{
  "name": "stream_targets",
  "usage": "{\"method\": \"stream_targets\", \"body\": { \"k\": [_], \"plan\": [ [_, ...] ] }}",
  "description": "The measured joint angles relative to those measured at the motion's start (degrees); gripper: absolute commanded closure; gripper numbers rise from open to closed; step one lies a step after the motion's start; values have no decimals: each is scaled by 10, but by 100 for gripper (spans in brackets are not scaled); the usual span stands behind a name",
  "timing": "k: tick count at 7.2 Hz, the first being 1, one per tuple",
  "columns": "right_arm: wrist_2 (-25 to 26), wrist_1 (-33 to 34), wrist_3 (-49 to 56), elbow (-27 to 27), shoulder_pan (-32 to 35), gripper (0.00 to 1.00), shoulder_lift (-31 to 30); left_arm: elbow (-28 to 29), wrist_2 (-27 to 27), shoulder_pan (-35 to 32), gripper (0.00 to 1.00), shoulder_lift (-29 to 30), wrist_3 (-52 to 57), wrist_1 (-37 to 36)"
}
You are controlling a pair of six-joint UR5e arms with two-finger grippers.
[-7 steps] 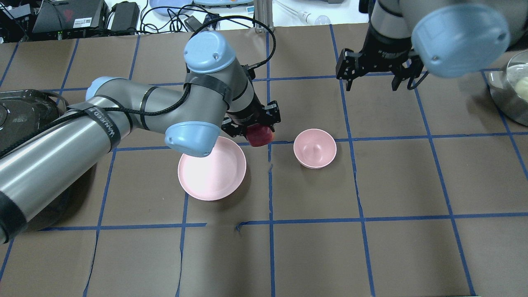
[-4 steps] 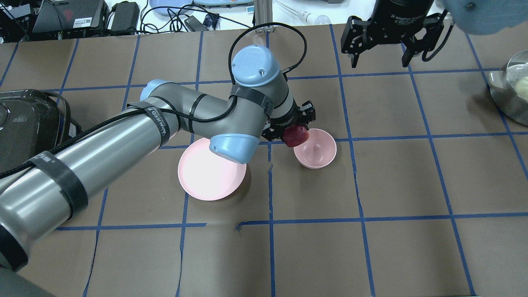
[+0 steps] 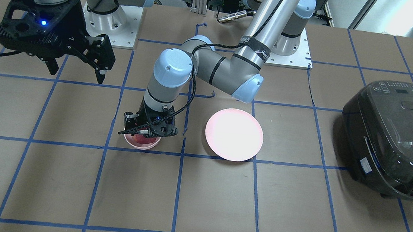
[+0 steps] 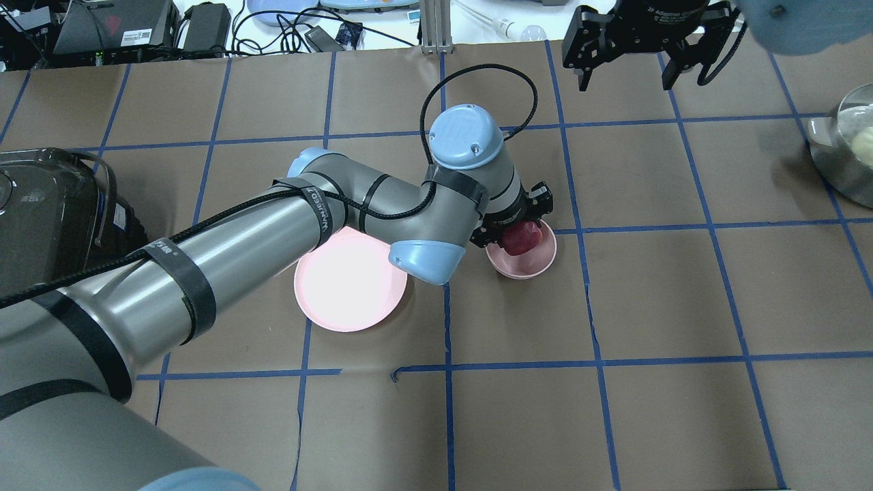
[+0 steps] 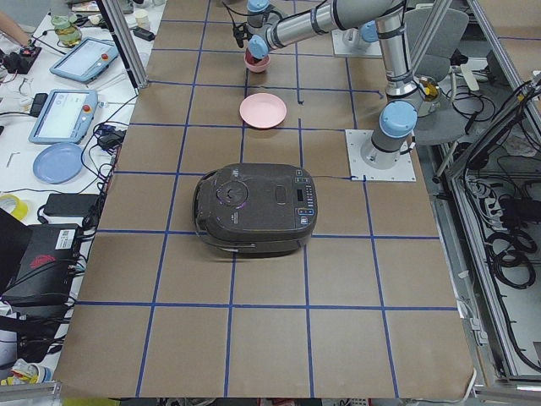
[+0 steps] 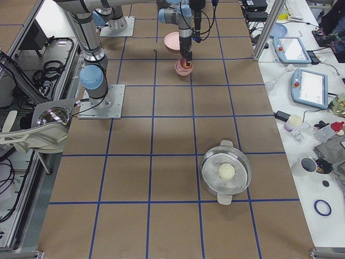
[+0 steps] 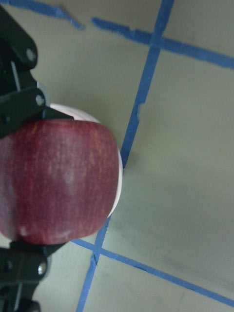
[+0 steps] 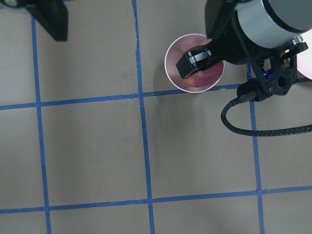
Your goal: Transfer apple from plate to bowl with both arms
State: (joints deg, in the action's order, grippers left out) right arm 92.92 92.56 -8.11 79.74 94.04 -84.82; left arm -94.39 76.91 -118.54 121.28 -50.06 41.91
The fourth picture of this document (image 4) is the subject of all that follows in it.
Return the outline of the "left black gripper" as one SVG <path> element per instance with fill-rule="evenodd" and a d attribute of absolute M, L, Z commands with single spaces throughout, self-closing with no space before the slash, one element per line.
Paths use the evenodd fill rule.
<path fill-rule="evenodd" d="M 470 242 L 477 248 L 486 248 L 496 243 L 502 248 L 500 239 L 504 230 L 523 220 L 540 221 L 544 215 L 554 211 L 554 196 L 545 181 L 540 181 L 530 192 L 520 188 L 520 192 L 504 211 L 484 216 L 480 226 L 474 228 Z"/>

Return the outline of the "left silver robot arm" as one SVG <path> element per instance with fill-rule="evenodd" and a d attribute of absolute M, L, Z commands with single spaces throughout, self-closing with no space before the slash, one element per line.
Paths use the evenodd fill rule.
<path fill-rule="evenodd" d="M 480 106 L 452 106 L 423 136 L 418 184 L 306 149 L 267 192 L 81 279 L 2 301 L 3 490 L 256 490 L 125 406 L 143 366 L 210 330 L 225 308 L 353 228 L 390 265 L 449 282 L 469 243 L 554 209 L 524 188 Z"/>

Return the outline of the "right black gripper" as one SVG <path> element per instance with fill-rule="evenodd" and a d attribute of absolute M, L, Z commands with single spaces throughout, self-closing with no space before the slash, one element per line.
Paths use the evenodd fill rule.
<path fill-rule="evenodd" d="M 680 74 L 701 65 L 698 86 L 711 83 L 740 46 L 740 33 L 721 56 L 740 9 L 708 1 L 617 1 L 606 13 L 580 5 L 574 10 L 561 45 L 564 68 L 578 79 L 578 90 L 589 87 L 593 70 L 630 53 L 668 55 L 662 72 L 663 90 L 671 90 Z M 698 43 L 687 38 L 702 28 Z"/>

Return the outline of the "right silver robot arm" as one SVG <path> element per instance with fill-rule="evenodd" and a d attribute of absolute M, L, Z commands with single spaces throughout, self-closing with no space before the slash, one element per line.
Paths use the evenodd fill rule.
<path fill-rule="evenodd" d="M 593 71 L 626 54 L 665 53 L 661 80 L 700 68 L 707 86 L 733 58 L 746 33 L 768 52 L 805 56 L 871 32 L 870 1 L 617 1 L 606 13 L 574 10 L 561 45 L 562 65 L 587 90 Z"/>

